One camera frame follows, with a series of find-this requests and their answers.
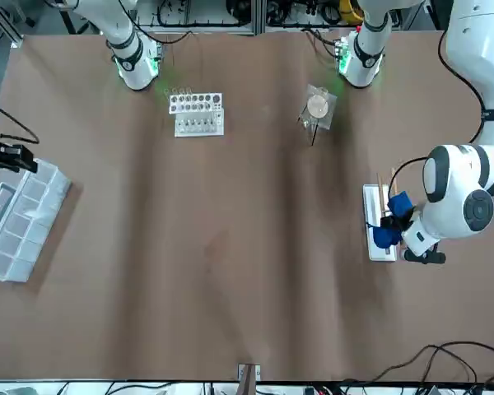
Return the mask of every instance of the transparent plastic container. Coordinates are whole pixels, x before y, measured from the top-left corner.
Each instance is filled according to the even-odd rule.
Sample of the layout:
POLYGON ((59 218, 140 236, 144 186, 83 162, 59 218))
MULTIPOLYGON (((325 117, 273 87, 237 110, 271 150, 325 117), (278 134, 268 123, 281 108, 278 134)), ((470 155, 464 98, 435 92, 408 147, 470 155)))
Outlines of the transparent plastic container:
POLYGON ((36 174, 0 169, 0 281, 26 282, 70 180, 43 160, 36 174))

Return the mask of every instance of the robotic arm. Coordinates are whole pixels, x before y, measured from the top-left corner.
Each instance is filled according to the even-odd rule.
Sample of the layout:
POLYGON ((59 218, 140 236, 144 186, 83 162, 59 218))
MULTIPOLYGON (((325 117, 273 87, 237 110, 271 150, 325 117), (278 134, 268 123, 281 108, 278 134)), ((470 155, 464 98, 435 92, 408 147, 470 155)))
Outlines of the robotic arm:
POLYGON ((446 53, 451 68, 479 93, 482 124, 472 145, 438 146, 426 159, 428 202, 402 233, 417 256, 441 239, 481 232, 494 215, 494 0, 454 2, 446 53))
POLYGON ((340 73, 356 88, 369 86, 379 72, 384 47, 392 32, 389 11, 413 7, 423 0, 359 0, 364 11, 360 31, 352 32, 347 41, 346 59, 340 73))
MULTIPOLYGON (((420 2, 359 0, 364 24, 339 50, 339 71, 350 84, 366 87, 379 71, 391 32, 388 11, 420 2)), ((395 225, 415 257, 426 256, 442 239, 483 231, 494 215, 494 0, 456 0, 445 34, 449 70, 477 94, 482 121, 472 144, 438 146, 426 158, 427 202, 395 225)))
POLYGON ((135 91, 146 88, 159 74, 162 47, 136 32, 124 13, 132 10, 137 0, 68 0, 71 10, 96 25, 114 53, 119 75, 135 91))

